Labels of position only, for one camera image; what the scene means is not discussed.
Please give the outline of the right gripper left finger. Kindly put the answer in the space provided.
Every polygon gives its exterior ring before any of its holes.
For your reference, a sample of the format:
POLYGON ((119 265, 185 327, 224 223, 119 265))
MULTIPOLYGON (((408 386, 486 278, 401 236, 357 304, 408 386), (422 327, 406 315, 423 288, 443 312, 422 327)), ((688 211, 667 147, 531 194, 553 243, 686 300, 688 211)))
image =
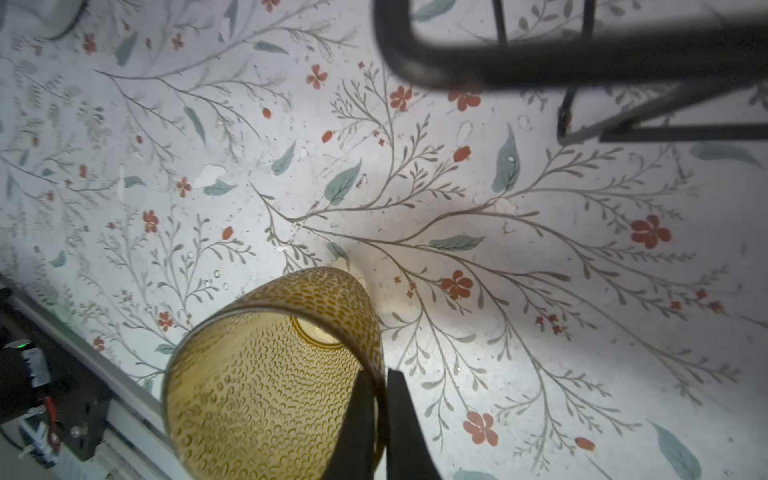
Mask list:
POLYGON ((370 480, 374 472, 374 385, 358 372, 323 480, 370 480))

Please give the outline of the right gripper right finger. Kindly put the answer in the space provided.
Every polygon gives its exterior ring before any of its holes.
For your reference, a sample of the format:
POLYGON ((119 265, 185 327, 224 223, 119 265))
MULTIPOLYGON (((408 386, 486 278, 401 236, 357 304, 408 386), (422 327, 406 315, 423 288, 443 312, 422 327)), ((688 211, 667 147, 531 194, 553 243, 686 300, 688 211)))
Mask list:
POLYGON ((401 371, 387 375, 387 478, 389 480, 440 480, 401 371))

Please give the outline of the amber glass cup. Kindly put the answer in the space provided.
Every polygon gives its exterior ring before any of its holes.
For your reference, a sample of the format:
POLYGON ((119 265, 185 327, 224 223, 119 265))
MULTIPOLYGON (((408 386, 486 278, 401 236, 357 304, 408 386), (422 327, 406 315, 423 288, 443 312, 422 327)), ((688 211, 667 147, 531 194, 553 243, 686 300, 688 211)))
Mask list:
POLYGON ((369 294, 344 270, 300 270, 183 338, 161 390, 165 429, 195 479, 318 479, 359 373, 373 384, 371 453, 379 462, 385 365, 369 294))

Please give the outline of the black wire dish rack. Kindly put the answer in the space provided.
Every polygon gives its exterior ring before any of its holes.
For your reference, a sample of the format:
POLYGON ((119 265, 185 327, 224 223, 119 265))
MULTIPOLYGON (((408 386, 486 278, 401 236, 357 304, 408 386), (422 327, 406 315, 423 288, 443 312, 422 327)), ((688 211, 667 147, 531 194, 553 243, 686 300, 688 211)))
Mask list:
POLYGON ((432 90, 520 90, 563 87, 556 137, 569 146, 601 142, 764 141, 764 123, 645 127, 647 120, 757 84, 767 77, 767 18, 738 16, 722 23, 679 23, 630 34, 594 34, 597 4, 584 4, 582 28, 571 41, 513 45, 503 6, 493 4, 497 39, 487 47, 444 47, 417 38, 407 1, 375 1, 373 26, 387 66, 432 90), (572 105, 583 87, 677 82, 636 108, 572 132, 572 105))

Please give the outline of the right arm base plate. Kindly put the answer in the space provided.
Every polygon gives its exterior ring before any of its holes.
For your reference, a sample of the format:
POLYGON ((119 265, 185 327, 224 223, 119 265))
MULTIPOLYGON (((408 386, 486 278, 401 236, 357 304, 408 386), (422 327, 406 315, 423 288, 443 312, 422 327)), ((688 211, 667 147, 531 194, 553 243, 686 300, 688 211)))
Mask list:
POLYGON ((1 423, 16 423, 20 435, 10 444, 46 468, 64 450, 88 461, 103 439, 111 392, 12 299, 3 288, 1 423))

